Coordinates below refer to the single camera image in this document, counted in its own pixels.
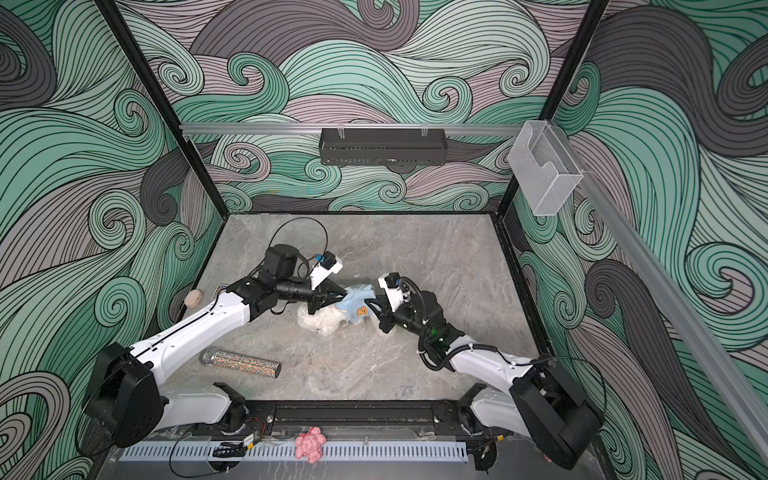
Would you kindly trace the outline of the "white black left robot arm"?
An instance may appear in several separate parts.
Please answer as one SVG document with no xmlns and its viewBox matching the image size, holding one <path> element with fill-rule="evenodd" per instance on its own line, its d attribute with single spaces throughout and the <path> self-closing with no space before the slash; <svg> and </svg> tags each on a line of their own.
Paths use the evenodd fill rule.
<svg viewBox="0 0 768 480">
<path fill-rule="evenodd" d="M 249 410 L 243 395 L 229 385 L 217 382 L 192 392 L 162 387 L 176 370 L 216 340 L 281 301 L 303 302 L 309 313 L 315 313 L 346 296 L 346 289 L 331 278 L 343 268 L 340 257 L 321 254 L 306 278 L 295 274 L 300 257 L 290 245 L 272 246 L 253 273 L 226 286 L 201 312 L 129 347 L 119 343 L 104 347 L 86 389 L 85 414 L 118 448 L 174 426 L 205 424 L 225 435 L 240 433 Z"/>
</svg>

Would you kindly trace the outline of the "light blue fleece hoodie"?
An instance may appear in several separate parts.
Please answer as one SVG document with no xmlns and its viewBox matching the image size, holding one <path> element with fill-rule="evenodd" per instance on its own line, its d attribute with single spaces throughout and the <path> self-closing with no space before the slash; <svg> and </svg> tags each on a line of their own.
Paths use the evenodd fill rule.
<svg viewBox="0 0 768 480">
<path fill-rule="evenodd" d="M 346 295 L 334 307 L 342 313 L 343 319 L 352 325 L 363 322 L 370 314 L 371 308 L 367 300 L 376 298 L 375 289 L 371 284 L 357 284 L 345 288 Z"/>
</svg>

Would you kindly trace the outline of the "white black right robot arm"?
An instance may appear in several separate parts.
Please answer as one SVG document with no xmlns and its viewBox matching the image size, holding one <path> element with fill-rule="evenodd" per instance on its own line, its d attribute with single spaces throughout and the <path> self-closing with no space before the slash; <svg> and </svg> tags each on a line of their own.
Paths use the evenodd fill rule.
<svg viewBox="0 0 768 480">
<path fill-rule="evenodd" d="M 554 358 L 528 358 L 477 342 L 447 322 L 436 296 L 389 289 L 366 300 L 382 332 L 417 337 L 417 354 L 433 372 L 475 378 L 455 403 L 461 431 L 482 459 L 505 434 L 529 438 L 552 463 L 572 469 L 604 422 L 601 408 Z"/>
</svg>

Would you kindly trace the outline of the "white plush teddy bear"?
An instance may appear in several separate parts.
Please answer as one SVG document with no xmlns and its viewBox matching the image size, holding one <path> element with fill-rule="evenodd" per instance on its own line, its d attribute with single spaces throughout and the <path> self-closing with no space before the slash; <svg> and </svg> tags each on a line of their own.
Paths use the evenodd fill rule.
<svg viewBox="0 0 768 480">
<path fill-rule="evenodd" d="M 323 307 L 314 314 L 309 313 L 308 306 L 305 304 L 297 307 L 298 325 L 323 337 L 333 335 L 344 320 L 345 314 L 333 305 Z"/>
</svg>

